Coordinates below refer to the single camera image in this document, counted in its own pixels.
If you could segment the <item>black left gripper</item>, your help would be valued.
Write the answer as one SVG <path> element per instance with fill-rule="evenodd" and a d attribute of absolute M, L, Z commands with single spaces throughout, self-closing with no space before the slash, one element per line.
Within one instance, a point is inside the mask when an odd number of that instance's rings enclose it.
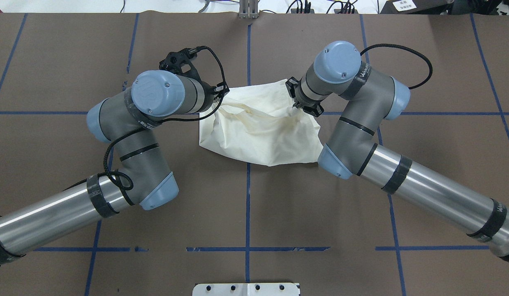
<path fill-rule="evenodd" d="M 208 83 L 205 83 L 192 63 L 192 61 L 197 58 L 197 54 L 203 50 L 208 50 L 219 66 L 222 81 L 216 86 L 210 86 Z M 159 62 L 159 69 L 194 79 L 199 82 L 205 90 L 209 90 L 212 95 L 215 95 L 215 97 L 219 99 L 223 99 L 228 92 L 230 92 L 228 83 L 226 82 L 223 65 L 217 55 L 210 48 L 184 48 L 178 52 L 170 52 L 164 60 Z"/>

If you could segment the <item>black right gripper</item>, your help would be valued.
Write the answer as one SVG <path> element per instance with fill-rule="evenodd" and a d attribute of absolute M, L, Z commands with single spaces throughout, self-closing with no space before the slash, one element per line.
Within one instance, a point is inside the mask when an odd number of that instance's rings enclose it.
<path fill-rule="evenodd" d="M 306 78 L 299 80 L 293 76 L 290 77 L 286 81 L 286 89 L 294 101 L 294 108 L 302 109 L 303 112 L 314 117 L 319 117 L 324 112 L 321 103 L 325 99 L 325 95 L 313 91 Z"/>

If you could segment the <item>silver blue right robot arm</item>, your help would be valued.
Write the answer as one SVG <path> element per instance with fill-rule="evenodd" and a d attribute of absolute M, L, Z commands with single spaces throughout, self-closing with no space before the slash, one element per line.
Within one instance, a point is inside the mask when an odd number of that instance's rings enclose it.
<path fill-rule="evenodd" d="M 484 243 L 509 263 L 509 208 L 443 176 L 407 156 L 373 142 L 383 120 L 394 120 L 406 109 L 411 88 L 362 60 L 368 50 L 398 48 L 420 57 L 433 74 L 433 65 L 422 53 L 397 44 L 375 44 L 358 50 L 347 41 L 326 45 L 301 79 L 286 81 L 294 107 L 319 117 L 322 101 L 335 94 L 348 103 L 324 144 L 318 165 L 341 179 L 360 176 L 389 195 L 448 221 L 473 240 Z"/>

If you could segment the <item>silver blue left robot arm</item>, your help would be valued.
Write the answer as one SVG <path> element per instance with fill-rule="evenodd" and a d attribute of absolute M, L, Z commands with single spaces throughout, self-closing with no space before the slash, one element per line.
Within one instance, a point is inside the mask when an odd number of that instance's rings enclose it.
<path fill-rule="evenodd" d="M 159 69 L 140 73 L 121 93 L 87 113 L 94 137 L 108 144 L 103 171 L 40 202 L 0 215 L 0 266 L 130 206 L 152 210 L 174 199 L 178 184 L 153 130 L 214 113 L 229 88 L 208 46 L 170 52 Z"/>

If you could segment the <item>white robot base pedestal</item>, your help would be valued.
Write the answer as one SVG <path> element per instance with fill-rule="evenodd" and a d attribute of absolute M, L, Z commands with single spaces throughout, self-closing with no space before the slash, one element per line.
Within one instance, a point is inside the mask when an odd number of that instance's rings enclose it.
<path fill-rule="evenodd" d="M 193 296 L 301 296 L 299 283 L 201 283 L 195 285 Z"/>

